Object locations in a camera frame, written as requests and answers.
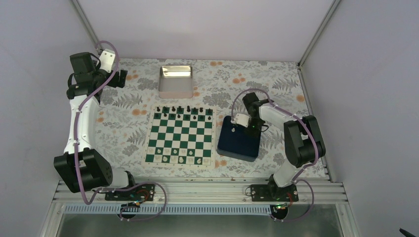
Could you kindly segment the dark blue plastic tray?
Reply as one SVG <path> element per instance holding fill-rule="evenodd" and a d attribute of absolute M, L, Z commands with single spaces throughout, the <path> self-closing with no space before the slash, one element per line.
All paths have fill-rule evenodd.
<path fill-rule="evenodd" d="M 245 134 L 245 128 L 231 123 L 231 116 L 225 116 L 221 126 L 216 151 L 221 156 L 254 162 L 259 156 L 260 137 Z"/>

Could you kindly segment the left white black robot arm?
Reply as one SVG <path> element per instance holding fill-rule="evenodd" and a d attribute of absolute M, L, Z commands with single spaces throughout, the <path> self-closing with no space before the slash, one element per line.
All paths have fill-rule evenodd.
<path fill-rule="evenodd" d="M 80 170 L 85 191 L 100 187 L 116 188 L 126 200 L 137 195 L 138 187 L 128 171 L 114 169 L 96 149 L 96 117 L 102 91 L 94 91 L 110 79 L 108 86 L 123 88 L 127 71 L 113 68 L 114 51 L 106 49 L 96 57 L 89 52 L 70 56 L 73 73 L 66 95 L 71 106 L 71 125 L 63 155 L 54 158 L 54 168 L 73 193 L 80 192 L 76 170 Z"/>

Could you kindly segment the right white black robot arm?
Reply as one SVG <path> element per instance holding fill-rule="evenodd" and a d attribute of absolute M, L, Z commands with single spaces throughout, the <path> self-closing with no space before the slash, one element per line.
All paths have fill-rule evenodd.
<path fill-rule="evenodd" d="M 291 185 L 308 167 L 315 165 L 326 152 L 323 137 L 314 116 L 298 117 L 280 108 L 270 98 L 260 100 L 257 89 L 249 89 L 242 98 L 249 114 L 245 132 L 251 136 L 262 133 L 266 122 L 282 129 L 287 161 L 268 179 L 267 193 L 280 201 L 291 192 Z"/>

